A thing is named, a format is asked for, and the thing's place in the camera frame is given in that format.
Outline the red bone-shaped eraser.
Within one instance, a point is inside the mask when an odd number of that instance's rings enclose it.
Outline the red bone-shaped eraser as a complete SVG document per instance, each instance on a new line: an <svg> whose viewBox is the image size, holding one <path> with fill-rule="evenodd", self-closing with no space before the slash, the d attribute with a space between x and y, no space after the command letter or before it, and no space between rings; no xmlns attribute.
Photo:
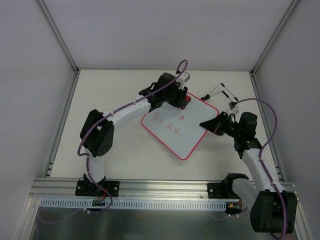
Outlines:
<svg viewBox="0 0 320 240"><path fill-rule="evenodd" d="M187 95L185 99L181 102L180 109L184 110L190 101L191 97Z"/></svg>

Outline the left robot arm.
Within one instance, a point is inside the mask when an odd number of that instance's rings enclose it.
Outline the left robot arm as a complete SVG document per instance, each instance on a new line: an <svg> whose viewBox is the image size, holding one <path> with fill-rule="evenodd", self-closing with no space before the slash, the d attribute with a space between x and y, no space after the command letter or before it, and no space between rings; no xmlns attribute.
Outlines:
<svg viewBox="0 0 320 240"><path fill-rule="evenodd" d="M126 122L139 115L152 112L168 103L172 107L184 109L190 99L185 83L190 79L187 72L177 72L175 75L163 73L158 81L142 89L138 95L125 105L110 111L100 112L93 109L89 112L80 132L81 143L78 156L85 156L86 172L76 186L76 196L116 196L111 188L115 181L107 181L104 173L103 156L113 145L114 132Z"/></svg>

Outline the pink framed whiteboard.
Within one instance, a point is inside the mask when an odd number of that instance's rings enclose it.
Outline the pink framed whiteboard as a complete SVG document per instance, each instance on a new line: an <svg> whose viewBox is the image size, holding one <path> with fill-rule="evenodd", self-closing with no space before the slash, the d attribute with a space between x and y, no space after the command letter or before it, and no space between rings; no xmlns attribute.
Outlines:
<svg viewBox="0 0 320 240"><path fill-rule="evenodd" d="M190 92L187 98L190 102L184 109L163 103L141 119L141 125L182 161L190 157L207 133L200 123L220 114L216 107Z"/></svg>

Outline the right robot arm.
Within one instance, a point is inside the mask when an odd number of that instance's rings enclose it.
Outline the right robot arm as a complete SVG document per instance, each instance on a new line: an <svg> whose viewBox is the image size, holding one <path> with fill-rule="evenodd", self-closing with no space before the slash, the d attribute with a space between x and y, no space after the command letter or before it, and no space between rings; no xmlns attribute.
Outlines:
<svg viewBox="0 0 320 240"><path fill-rule="evenodd" d="M230 173L216 188L228 198L239 197L250 212L250 223L256 233L283 237L294 231L298 200L287 192L262 158L263 147L256 138L257 116L244 112L239 122L221 112L217 117L200 123L209 132L234 140L234 149L247 166L253 184L240 173Z"/></svg>

